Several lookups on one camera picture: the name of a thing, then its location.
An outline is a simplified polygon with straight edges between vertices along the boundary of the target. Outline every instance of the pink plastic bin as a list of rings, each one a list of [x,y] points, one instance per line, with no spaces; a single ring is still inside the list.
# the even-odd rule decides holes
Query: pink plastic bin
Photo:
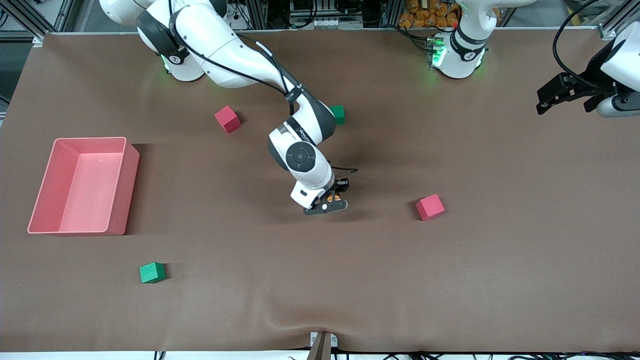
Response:
[[[139,158],[126,138],[56,139],[28,233],[124,234]]]

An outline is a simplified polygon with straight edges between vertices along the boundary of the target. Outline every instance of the brown table surface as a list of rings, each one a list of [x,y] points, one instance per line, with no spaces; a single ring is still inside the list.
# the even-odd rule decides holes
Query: brown table surface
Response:
[[[495,32],[459,81],[393,31],[252,35],[346,109],[321,149],[360,172],[318,217],[266,149],[278,93],[180,83],[133,35],[47,36],[0,131],[0,350],[296,348],[318,329],[359,351],[640,350],[640,121],[536,114],[554,33]],[[583,69],[603,45],[560,48]],[[53,140],[75,136],[140,151],[127,235],[26,233]],[[418,221],[432,193],[447,213]],[[141,284],[152,261],[170,278]]]

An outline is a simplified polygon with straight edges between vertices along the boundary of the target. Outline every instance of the wire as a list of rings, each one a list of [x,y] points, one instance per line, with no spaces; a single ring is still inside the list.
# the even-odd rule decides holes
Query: wire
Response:
[[[418,49],[420,49],[421,51],[424,51],[425,53],[429,53],[429,49],[427,49],[426,47],[423,47],[423,46],[422,46],[422,45],[420,45],[418,42],[416,42],[417,40],[420,40],[420,41],[426,41],[428,37],[419,37],[419,36],[417,36],[417,35],[410,34],[410,33],[409,33],[409,31],[407,31],[407,30],[405,30],[405,29],[403,29],[403,28],[400,28],[400,27],[398,27],[398,26],[391,25],[391,24],[383,25],[383,26],[382,26],[382,28],[392,28],[392,29],[395,29],[395,30],[396,30],[397,32],[399,32],[400,34],[402,34],[402,35],[404,35],[404,36],[408,37],[408,38],[409,38],[409,40],[411,40],[411,42],[413,42],[413,44],[414,44]],[[426,27],[426,28],[424,28],[424,29],[437,29],[437,30],[440,30],[440,31],[442,31],[442,32],[444,32],[444,33],[452,33],[452,32],[454,31],[454,30],[445,30],[445,29],[437,28],[437,27],[435,27],[435,26],[429,26],[429,27]]]
[[[397,32],[399,32],[400,34],[402,34],[402,35],[404,35],[404,36],[408,37],[408,38],[409,38],[409,40],[411,40],[411,42],[412,42],[412,43],[413,43],[413,44],[414,44],[418,49],[420,49],[421,51],[424,51],[425,53],[428,53],[428,52],[429,52],[429,51],[427,50],[427,48],[426,48],[426,47],[421,46],[421,45],[417,42],[418,40],[420,40],[420,41],[426,41],[426,40],[427,40],[427,38],[426,38],[426,37],[419,37],[419,36],[417,36],[417,35],[409,34],[409,31],[407,31],[407,30],[403,30],[403,29],[401,29],[401,28],[399,28],[399,27],[397,27],[397,26],[395,26],[395,25],[390,25],[390,24],[389,24],[389,25],[384,25],[384,26],[382,26],[382,27],[383,27],[383,28],[392,28],[392,29],[395,29],[395,30],[396,30]]]
[[[257,44],[257,41],[255,41],[254,39],[252,39],[250,37],[246,37],[246,36],[244,36],[242,34],[237,34],[237,35],[239,37],[241,37],[241,38],[245,38],[245,39],[253,42],[254,44]],[[289,93],[289,89],[287,88],[287,83],[284,81],[284,74],[282,73],[282,66],[280,65],[278,60],[276,60],[276,58],[274,58],[273,55],[269,54],[269,53],[264,53],[264,54],[269,56],[269,59],[271,60],[271,64],[273,66],[275,66],[276,69],[278,69],[278,72],[280,73],[280,80],[282,80],[282,87],[284,88],[285,93],[288,94]],[[294,113],[293,104],[289,104],[289,115],[293,115],[293,113]]]
[[[573,71],[572,69],[569,69],[568,66],[566,66],[562,60],[560,60],[560,56],[558,55],[558,49],[557,49],[557,45],[558,45],[558,39],[560,38],[560,34],[562,34],[562,32],[564,31],[564,28],[566,28],[567,24],[569,24],[569,22],[571,21],[571,19],[576,16],[579,12],[583,11],[584,9],[586,9],[588,6],[597,3],[600,0],[589,0],[587,3],[585,3],[584,5],[582,5],[578,10],[575,10],[574,12],[571,13],[571,15],[569,15],[569,17],[567,17],[564,22],[562,23],[562,25],[560,25],[560,28],[558,29],[558,32],[556,33],[556,36],[554,37],[554,43],[552,46],[552,50],[554,53],[554,59],[556,59],[556,62],[558,63],[558,65],[560,65],[560,67],[567,73],[569,73],[571,76],[573,76],[576,80],[580,81],[581,83],[587,85],[588,87],[594,88],[594,89],[600,89],[600,87],[586,79],[584,79],[582,76],[578,75],[575,73],[575,71]]]
[[[253,29],[253,22],[250,20],[249,16],[247,14],[245,14],[244,12],[244,8],[241,8],[238,5],[238,1],[236,0],[236,11],[240,14],[240,16],[242,17],[242,19],[244,20],[244,22],[246,23],[247,27],[249,29]]]
[[[164,360],[166,355],[166,351],[155,351],[154,352],[154,360]]]
[[[316,15],[318,14],[318,3],[316,2],[316,0],[309,0],[309,1],[310,1],[310,4],[309,4],[309,18],[307,19],[307,21],[304,24],[302,24],[300,26],[297,26],[295,24],[291,24],[285,18],[286,12],[282,11],[282,4],[285,4],[285,5],[288,4],[289,0],[283,0],[280,3],[280,6],[281,6],[280,7],[280,18],[282,19],[282,21],[284,21],[284,24],[286,26],[292,28],[292,29],[304,28],[305,26],[311,24],[314,21],[314,19],[316,18]]]
[[[356,172],[360,171],[357,168],[348,168],[348,167],[334,167],[333,165],[331,166],[332,169],[334,170],[345,170],[346,172],[340,175],[336,175],[335,177],[343,177],[343,176],[347,176],[347,175],[351,175],[351,174],[355,174]]]
[[[168,0],[168,2],[169,2],[169,15],[170,15],[170,16],[171,16],[171,15],[173,15],[172,1],[173,1],[173,0]],[[173,27],[173,32],[175,33],[175,36],[176,36],[176,37],[180,37],[180,34],[178,33],[178,29],[176,29],[176,28],[175,28],[175,26]],[[220,64],[220,63],[217,63],[217,62],[215,62],[215,61],[213,61],[213,60],[209,59],[208,57],[204,56],[203,54],[200,54],[200,53],[198,53],[197,51],[195,51],[195,50],[194,50],[191,46],[189,46],[189,44],[187,44],[187,43],[183,43],[182,45],[183,45],[184,47],[186,47],[186,48],[187,48],[187,50],[189,50],[189,52],[190,52],[190,53],[192,53],[192,54],[196,55],[197,57],[199,57],[199,58],[203,59],[204,61],[206,61],[206,62],[208,62],[208,63],[211,63],[211,64],[213,64],[213,65],[215,65],[215,66],[217,66],[217,67],[219,67],[219,68],[221,68],[221,69],[224,69],[224,70],[226,70],[226,71],[232,72],[232,73],[234,73],[234,74],[236,74],[236,75],[243,76],[243,77],[245,77],[245,78],[247,78],[247,79],[251,79],[251,80],[253,80],[253,81],[257,82],[257,83],[260,83],[260,84],[266,85],[266,86],[268,86],[268,87],[270,87],[270,88],[273,88],[273,89],[275,89],[277,92],[281,93],[282,95],[287,95],[287,93],[286,93],[286,92],[284,92],[281,88],[278,88],[278,87],[277,87],[277,86],[275,86],[275,85],[272,85],[272,84],[267,83],[266,81],[263,81],[263,80],[260,80],[260,79],[254,78],[254,77],[253,77],[253,76],[251,76],[251,75],[243,74],[242,72],[239,72],[239,71],[237,71],[237,70],[231,69],[230,67],[226,67],[226,66],[224,66],[224,65],[222,65],[222,64]]]
[[[357,12],[361,12],[362,11],[362,5],[363,5],[362,1],[360,1],[359,5],[356,6],[355,8],[346,8],[346,7],[339,6],[338,3],[341,3],[341,2],[342,2],[342,0],[333,0],[333,7],[337,11],[339,11],[339,12],[345,14],[345,15],[353,15],[353,14],[355,14]]]

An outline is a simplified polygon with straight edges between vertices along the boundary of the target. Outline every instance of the black cable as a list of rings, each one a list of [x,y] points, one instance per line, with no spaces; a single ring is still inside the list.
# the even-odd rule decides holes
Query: black cable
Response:
[[[428,37],[419,37],[419,36],[417,36],[417,35],[410,34],[410,33],[409,33],[409,31],[407,31],[407,30],[405,30],[405,29],[403,29],[403,28],[400,28],[400,27],[398,27],[398,26],[391,25],[391,24],[389,24],[389,25],[384,25],[384,26],[382,26],[382,28],[392,28],[392,29],[395,29],[395,30],[396,30],[397,32],[399,32],[400,34],[402,34],[402,35],[404,35],[404,36],[408,37],[408,38],[409,38],[409,40],[411,40],[411,42],[412,42],[412,43],[413,43],[413,44],[414,44],[418,49],[420,49],[421,51],[424,51],[425,53],[428,53],[428,52],[429,52],[429,50],[428,50],[426,47],[423,47],[423,46],[421,46],[418,42],[416,42],[417,40],[420,40],[420,41],[426,41]],[[423,28],[423,29],[437,29],[437,30],[440,30],[440,31],[442,31],[442,32],[444,32],[444,33],[451,33],[451,32],[453,32],[453,31],[454,31],[454,30],[450,30],[450,31],[448,31],[448,30],[445,30],[445,29],[437,28],[437,27],[435,27],[435,26],[429,26],[429,27],[426,27],[426,28]]]
[[[620,357],[620,356],[618,356],[616,354],[605,354],[605,353],[602,353],[602,352],[595,352],[595,351],[577,352],[577,353],[574,353],[574,354],[568,354],[568,355],[565,355],[563,357],[558,357],[558,358],[561,359],[561,360],[565,360],[565,359],[570,359],[570,358],[575,357],[575,356],[598,356],[598,357],[606,357],[606,358],[613,359],[613,360],[623,360],[622,357]]]
[[[560,38],[560,34],[564,31],[564,28],[567,26],[567,24],[569,24],[569,22],[571,21],[571,19],[576,16],[579,12],[583,11],[584,9],[586,9],[589,5],[592,5],[594,3],[597,3],[600,0],[589,0],[586,4],[582,5],[578,10],[575,10],[574,12],[571,13],[571,15],[569,15],[569,17],[567,17],[564,22],[562,23],[562,25],[560,25],[560,28],[558,29],[558,32],[556,33],[556,36],[554,37],[554,42],[553,42],[553,46],[552,46],[552,50],[554,53],[554,59],[556,59],[556,62],[558,63],[558,65],[560,65],[560,67],[567,73],[571,74],[571,76],[573,76],[576,80],[580,81],[581,83],[587,85],[588,87],[594,88],[594,89],[600,89],[600,87],[586,79],[584,79],[582,76],[576,74],[572,69],[569,69],[568,66],[566,66],[562,60],[560,60],[560,56],[558,56],[558,49],[557,49],[557,45],[558,45],[558,39]]]
[[[154,360],[164,360],[165,355],[166,351],[154,351]]]
[[[249,29],[253,29],[253,22],[250,20],[249,16],[244,13],[244,8],[241,8],[238,5],[238,1],[237,0],[236,0],[236,11],[240,14],[242,19],[246,23],[247,27],[249,27]]]
[[[168,0],[168,2],[169,2],[169,16],[173,15],[172,1],[173,1],[173,0]],[[176,28],[175,28],[175,26],[173,27],[173,29],[172,29],[172,30],[173,30],[173,33],[175,34],[175,36],[180,38],[180,34],[178,33],[178,29],[176,29]],[[226,66],[224,66],[224,65],[222,65],[222,64],[220,64],[220,63],[217,63],[217,62],[215,62],[215,61],[213,61],[213,60],[209,59],[208,57],[204,56],[203,54],[200,54],[200,53],[198,53],[197,51],[195,51],[195,50],[194,50],[191,46],[189,46],[189,44],[187,44],[187,43],[183,43],[182,45],[183,45],[184,47],[186,47],[186,48],[187,48],[187,50],[189,50],[189,52],[190,52],[190,53],[192,53],[192,54],[196,55],[197,57],[199,57],[199,58],[203,59],[204,61],[206,61],[206,62],[208,62],[208,63],[210,63],[210,64],[213,64],[213,65],[215,65],[215,66],[217,66],[217,67],[219,67],[219,68],[221,68],[221,69],[225,69],[226,71],[232,72],[232,73],[234,73],[234,74],[236,74],[236,75],[240,75],[240,76],[245,77],[245,78],[247,78],[247,79],[251,79],[251,80],[253,80],[253,81],[257,82],[257,83],[260,83],[260,84],[266,85],[266,86],[268,86],[268,87],[270,87],[270,88],[272,88],[272,89],[275,89],[277,92],[281,93],[282,95],[287,95],[287,93],[286,93],[286,92],[284,92],[281,88],[278,88],[278,87],[277,87],[277,86],[275,86],[275,85],[272,85],[272,84],[267,83],[266,81],[262,81],[262,80],[260,80],[260,79],[254,78],[254,77],[253,77],[253,76],[251,76],[251,75],[243,74],[242,72],[239,72],[239,71],[237,71],[237,70],[231,69],[230,67],[226,67]]]
[[[346,171],[345,173],[337,175],[335,177],[343,177],[343,176],[355,174],[358,171],[360,171],[360,169],[357,169],[357,168],[334,167],[333,165],[331,166],[331,168],[334,169],[334,170],[345,170]]]
[[[284,24],[286,26],[288,26],[289,28],[292,28],[292,29],[304,28],[305,26],[311,24],[314,21],[314,19],[316,18],[316,15],[318,14],[318,4],[317,4],[316,0],[309,0],[309,1],[310,1],[310,4],[309,4],[309,18],[307,19],[307,21],[304,24],[302,24],[300,26],[297,26],[295,24],[291,24],[285,18],[286,12],[282,11],[282,4],[285,4],[285,5],[289,4],[289,0],[282,1],[280,3],[280,18],[282,19]]]
[[[418,49],[420,49],[421,51],[424,51],[425,53],[428,52],[428,49],[426,47],[421,46],[417,41],[426,41],[427,38],[426,37],[419,37],[417,35],[413,35],[413,34],[409,34],[409,31],[403,30],[402,28],[399,28],[395,25],[384,25],[382,26],[383,28],[392,28],[395,29],[397,32],[399,32],[400,34],[406,36],[407,38],[409,38],[409,40],[411,40],[411,42],[414,44],[415,47],[417,47]]]
[[[338,5],[338,2],[342,2],[342,0],[333,0],[333,8],[338,12],[343,13],[344,15],[353,15],[354,13],[362,11],[362,1],[360,1],[360,4],[355,8],[343,8],[342,6]]]
[[[258,42],[257,42],[257,41],[255,41],[254,39],[252,39],[252,38],[250,38],[250,37],[246,37],[246,36],[244,36],[244,35],[242,35],[242,34],[237,34],[237,35],[238,35],[239,37],[241,37],[241,38],[245,38],[245,39],[247,39],[247,40],[249,40],[249,41],[253,42],[253,43],[254,43],[254,44],[256,44],[256,45],[258,44]],[[284,81],[284,74],[282,73],[282,66],[280,65],[280,63],[278,62],[278,60],[276,60],[276,58],[274,58],[274,57],[273,57],[273,55],[272,55],[272,54],[269,54],[269,53],[264,53],[264,54],[266,54],[267,56],[269,56],[269,59],[271,60],[271,64],[272,64],[273,66],[275,66],[275,67],[276,67],[276,69],[278,69],[278,72],[280,73],[280,80],[282,81],[282,86],[284,87],[284,91],[285,91],[285,93],[286,93],[286,94],[288,94],[288,93],[289,93],[289,89],[287,88],[287,83],[285,83],[285,81]],[[289,115],[293,115],[293,113],[294,113],[293,104],[289,104]]]

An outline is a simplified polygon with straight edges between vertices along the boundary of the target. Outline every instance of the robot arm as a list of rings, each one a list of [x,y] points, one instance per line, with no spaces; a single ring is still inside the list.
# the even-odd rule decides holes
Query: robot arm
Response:
[[[434,68],[454,79],[471,75],[480,66],[484,46],[497,23],[493,8],[516,8],[533,4],[536,0],[456,0],[462,8],[458,27],[451,32],[442,32],[436,37],[437,53],[431,60]]]
[[[100,7],[113,22],[134,26],[136,17],[153,2],[154,0],[100,0]]]
[[[565,101],[588,96],[587,112],[602,117],[640,115],[640,22],[634,22],[589,61],[579,76],[596,85],[589,86],[562,72],[538,90],[538,114]]]
[[[156,51],[158,44],[164,48],[166,40],[162,36],[148,34],[153,27],[161,29],[159,33],[167,28],[174,43],[166,46],[168,52],[160,54],[170,60],[175,57],[176,62],[171,61],[172,72],[197,66],[225,88],[241,88],[260,81],[282,89],[285,99],[289,104],[297,103],[298,110],[269,134],[269,152],[296,179],[291,197],[308,215],[345,209],[348,204],[338,195],[346,190],[348,181],[335,181],[331,165],[317,148],[335,131],[335,117],[327,106],[277,63],[266,48],[261,53],[246,46],[210,4],[191,3],[170,11],[161,3],[165,1],[150,6],[148,15],[143,13],[138,18],[145,42]],[[162,18],[162,13],[169,19]]]

